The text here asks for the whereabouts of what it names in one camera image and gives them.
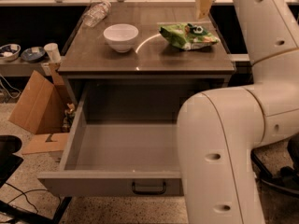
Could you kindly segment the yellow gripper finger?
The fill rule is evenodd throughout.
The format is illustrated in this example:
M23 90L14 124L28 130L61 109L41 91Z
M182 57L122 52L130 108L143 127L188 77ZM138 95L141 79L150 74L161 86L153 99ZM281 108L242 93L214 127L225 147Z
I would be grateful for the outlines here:
M196 17L198 20L205 18L215 0L195 0Z

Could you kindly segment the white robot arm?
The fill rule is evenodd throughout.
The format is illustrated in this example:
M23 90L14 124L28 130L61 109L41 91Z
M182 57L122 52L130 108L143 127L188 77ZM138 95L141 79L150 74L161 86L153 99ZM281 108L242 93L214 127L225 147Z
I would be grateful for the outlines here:
M190 224L264 224L250 152L299 130L299 28L284 0L233 0L254 82L203 91L178 113Z

